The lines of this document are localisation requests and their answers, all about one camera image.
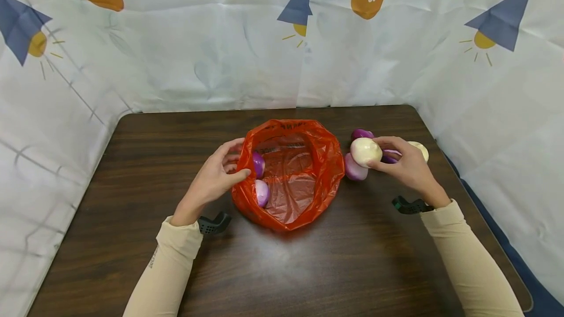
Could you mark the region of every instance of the dark brown tabletop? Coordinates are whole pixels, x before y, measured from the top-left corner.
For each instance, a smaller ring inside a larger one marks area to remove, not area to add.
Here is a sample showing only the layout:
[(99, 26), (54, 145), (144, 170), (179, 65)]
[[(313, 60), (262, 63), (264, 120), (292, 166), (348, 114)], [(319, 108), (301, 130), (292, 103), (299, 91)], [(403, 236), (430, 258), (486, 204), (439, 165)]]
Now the dark brown tabletop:
[[(271, 118), (316, 119), (348, 151), (354, 128), (423, 143), (429, 166), (501, 266), (524, 310), (531, 297), (409, 106), (131, 114), (119, 122), (38, 292), (30, 317), (121, 316), (155, 236), (200, 165), (224, 141)], [(285, 234), (242, 217), (228, 193), (205, 210), (233, 220), (206, 236), (179, 316), (462, 316), (418, 216), (390, 201), (416, 194), (382, 173), (341, 181), (314, 223)]]

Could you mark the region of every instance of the hand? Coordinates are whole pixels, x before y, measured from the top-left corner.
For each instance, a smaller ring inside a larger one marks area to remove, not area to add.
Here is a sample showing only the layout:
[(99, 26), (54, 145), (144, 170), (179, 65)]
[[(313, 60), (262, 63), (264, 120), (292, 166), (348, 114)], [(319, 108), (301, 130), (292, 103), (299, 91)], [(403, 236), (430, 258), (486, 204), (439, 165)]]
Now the hand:
[(400, 180), (405, 186), (413, 188), (420, 193), (423, 201), (428, 205), (435, 208), (449, 205), (450, 198), (445, 189), (435, 180), (419, 149), (399, 137), (377, 137), (374, 138), (374, 142), (378, 143), (382, 150), (396, 150), (401, 155), (384, 152), (386, 156), (394, 158), (398, 162), (396, 164), (386, 164), (381, 161), (372, 162), (368, 164), (372, 169), (389, 174)]
[(200, 217), (207, 203), (215, 201), (234, 184), (250, 175), (250, 169), (237, 169), (244, 138), (223, 143), (208, 160), (190, 184), (184, 198), (178, 203), (170, 224), (185, 226), (193, 224)]

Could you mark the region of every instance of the curtain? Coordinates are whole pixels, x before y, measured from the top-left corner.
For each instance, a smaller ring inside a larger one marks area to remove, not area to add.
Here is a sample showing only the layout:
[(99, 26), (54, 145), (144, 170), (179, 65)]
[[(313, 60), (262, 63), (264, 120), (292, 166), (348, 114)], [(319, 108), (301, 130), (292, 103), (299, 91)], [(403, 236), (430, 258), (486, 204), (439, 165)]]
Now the curtain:
[(398, 103), (564, 302), (563, 7), (0, 0), (0, 316), (25, 316), (125, 114)]

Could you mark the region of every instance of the onion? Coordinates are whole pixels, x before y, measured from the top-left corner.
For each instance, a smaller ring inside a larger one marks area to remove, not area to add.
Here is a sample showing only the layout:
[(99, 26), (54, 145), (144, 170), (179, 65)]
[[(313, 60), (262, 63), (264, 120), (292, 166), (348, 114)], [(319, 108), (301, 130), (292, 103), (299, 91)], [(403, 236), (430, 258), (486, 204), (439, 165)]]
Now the onion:
[(398, 154), (398, 155), (401, 155), (401, 153), (396, 151), (396, 150), (383, 150), (382, 151), (382, 160), (380, 160), (381, 162), (384, 162), (384, 163), (387, 163), (387, 164), (396, 164), (398, 162), (398, 160), (386, 155), (386, 152), (395, 153), (395, 154)]
[(426, 162), (429, 161), (429, 150), (427, 150), (425, 146), (415, 141), (409, 141), (408, 143), (411, 144), (413, 147), (416, 147), (418, 150), (420, 150), (423, 153), (424, 161)]
[(262, 178), (264, 175), (264, 158), (257, 151), (253, 151), (253, 163), (255, 164), (255, 172), (257, 173), (257, 179)]
[(356, 164), (352, 155), (345, 155), (345, 175), (353, 181), (363, 181), (368, 176), (368, 169)]
[(255, 180), (255, 191), (257, 193), (258, 206), (264, 208), (270, 199), (270, 189), (263, 180)]
[(361, 137), (351, 143), (351, 156), (356, 164), (370, 168), (369, 162), (382, 159), (382, 149), (371, 138)]
[(355, 129), (355, 131), (353, 131), (351, 134), (351, 140), (356, 140), (357, 138), (361, 137), (374, 138), (374, 134), (363, 129)]

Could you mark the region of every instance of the black clip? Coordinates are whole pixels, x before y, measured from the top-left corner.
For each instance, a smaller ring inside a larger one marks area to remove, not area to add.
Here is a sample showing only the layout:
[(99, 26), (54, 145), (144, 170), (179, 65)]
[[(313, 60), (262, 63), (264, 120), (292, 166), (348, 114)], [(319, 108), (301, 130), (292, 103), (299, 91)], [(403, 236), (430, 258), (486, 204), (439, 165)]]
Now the black clip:
[(225, 231), (230, 221), (231, 221), (230, 215), (225, 212), (219, 212), (213, 221), (206, 217), (200, 217), (198, 218), (198, 224), (200, 225), (200, 233), (219, 234)]
[(401, 214), (416, 214), (434, 210), (434, 207), (427, 206), (427, 204), (422, 199), (416, 199), (415, 201), (410, 203), (406, 201), (403, 196), (398, 196), (394, 198), (391, 203)]

